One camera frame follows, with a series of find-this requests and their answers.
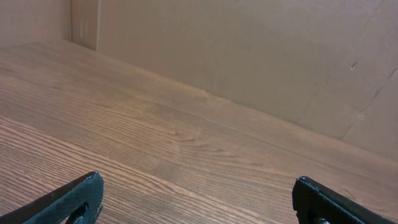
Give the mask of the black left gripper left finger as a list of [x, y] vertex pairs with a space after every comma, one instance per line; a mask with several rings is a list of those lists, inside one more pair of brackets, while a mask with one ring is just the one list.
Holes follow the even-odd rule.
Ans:
[[96, 223], [102, 211], [104, 180], [89, 172], [68, 184], [1, 216], [1, 223]]

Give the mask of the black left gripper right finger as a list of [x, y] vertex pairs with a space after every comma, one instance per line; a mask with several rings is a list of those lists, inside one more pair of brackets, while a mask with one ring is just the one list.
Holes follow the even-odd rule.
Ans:
[[300, 224], [394, 224], [306, 176], [296, 179], [292, 206]]

